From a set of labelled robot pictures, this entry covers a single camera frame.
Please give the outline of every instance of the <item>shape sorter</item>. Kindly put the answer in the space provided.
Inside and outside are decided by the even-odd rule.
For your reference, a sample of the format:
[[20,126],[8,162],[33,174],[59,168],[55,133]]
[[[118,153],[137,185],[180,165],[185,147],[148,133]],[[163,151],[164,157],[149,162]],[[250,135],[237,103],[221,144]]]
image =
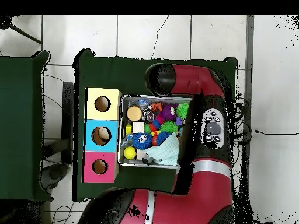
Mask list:
[[120,98],[117,89],[85,88],[84,183],[114,183],[118,174]]

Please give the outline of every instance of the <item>toy box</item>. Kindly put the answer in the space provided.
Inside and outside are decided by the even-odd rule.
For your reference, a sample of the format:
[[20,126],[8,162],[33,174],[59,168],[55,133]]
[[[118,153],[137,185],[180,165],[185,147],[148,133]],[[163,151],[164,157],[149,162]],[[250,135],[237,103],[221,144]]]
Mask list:
[[[119,126],[119,140],[123,140],[126,137],[126,126],[128,124],[133,126],[133,122],[130,121],[126,115],[126,111],[131,107],[135,106],[139,100],[146,100],[148,103],[172,103],[172,104],[181,104],[181,103],[189,103],[191,101],[191,98],[182,98],[182,97],[164,97],[164,98],[158,98],[155,96],[146,96],[141,95],[138,96],[131,96],[128,94],[125,94],[121,97],[121,116],[120,116],[120,126]],[[122,166],[136,166],[136,167],[157,167],[157,168],[168,168],[168,169],[176,169],[177,164],[173,164],[173,166],[165,166],[161,164],[157,164],[155,162],[152,162],[150,165],[144,164],[144,162],[141,159],[126,159],[124,157],[124,147],[121,147],[121,142],[118,143],[118,154],[117,154],[117,160]]]
[[118,174],[118,127],[121,93],[117,89],[85,89],[82,176],[84,183],[114,183]]

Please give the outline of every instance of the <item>green spiky ball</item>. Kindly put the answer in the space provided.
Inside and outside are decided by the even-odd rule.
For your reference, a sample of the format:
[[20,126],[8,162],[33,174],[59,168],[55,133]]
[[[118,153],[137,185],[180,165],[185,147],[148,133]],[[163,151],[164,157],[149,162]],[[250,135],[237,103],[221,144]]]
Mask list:
[[151,129],[150,129],[150,125],[149,124],[145,124],[144,125],[144,132],[145,133],[151,133]]
[[179,127],[173,121],[166,121],[161,125],[160,131],[166,131],[169,133],[177,132]]
[[176,109],[176,114],[180,117],[181,120],[186,118],[188,108],[189,108],[189,103],[182,103],[182,104],[178,105],[178,107]]

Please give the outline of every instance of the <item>pink cube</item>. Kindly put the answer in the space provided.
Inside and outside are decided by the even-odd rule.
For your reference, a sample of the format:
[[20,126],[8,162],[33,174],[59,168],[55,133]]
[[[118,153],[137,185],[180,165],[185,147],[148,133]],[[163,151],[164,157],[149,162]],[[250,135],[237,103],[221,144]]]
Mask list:
[[114,183],[119,165],[116,152],[85,152],[84,183]]

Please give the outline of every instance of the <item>robot control buttons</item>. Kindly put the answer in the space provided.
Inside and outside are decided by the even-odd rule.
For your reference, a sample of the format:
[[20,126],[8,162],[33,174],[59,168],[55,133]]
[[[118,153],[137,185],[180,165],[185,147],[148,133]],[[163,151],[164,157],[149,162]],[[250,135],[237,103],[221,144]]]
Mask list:
[[207,132],[211,135],[218,135],[221,132],[221,127],[216,122],[210,122],[207,124]]
[[212,136],[208,135],[208,136],[206,137],[206,140],[207,140],[208,142],[211,142],[211,141],[213,140],[213,138],[212,138]]
[[219,149],[224,145],[224,117],[211,108],[204,112],[200,131],[201,142],[210,149]]

